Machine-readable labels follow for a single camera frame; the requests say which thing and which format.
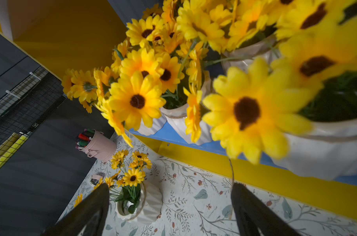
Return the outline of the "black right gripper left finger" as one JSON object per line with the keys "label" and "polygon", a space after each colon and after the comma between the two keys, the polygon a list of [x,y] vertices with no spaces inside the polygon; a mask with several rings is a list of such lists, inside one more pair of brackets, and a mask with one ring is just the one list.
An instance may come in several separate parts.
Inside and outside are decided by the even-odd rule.
{"label": "black right gripper left finger", "polygon": [[109,210],[109,187],[101,184],[43,236],[101,236]]}

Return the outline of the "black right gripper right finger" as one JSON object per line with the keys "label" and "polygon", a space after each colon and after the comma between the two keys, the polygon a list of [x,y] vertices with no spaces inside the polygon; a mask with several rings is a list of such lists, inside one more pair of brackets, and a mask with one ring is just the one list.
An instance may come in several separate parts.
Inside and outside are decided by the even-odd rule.
{"label": "black right gripper right finger", "polygon": [[231,202],[241,236],[298,236],[243,184],[234,183]]}

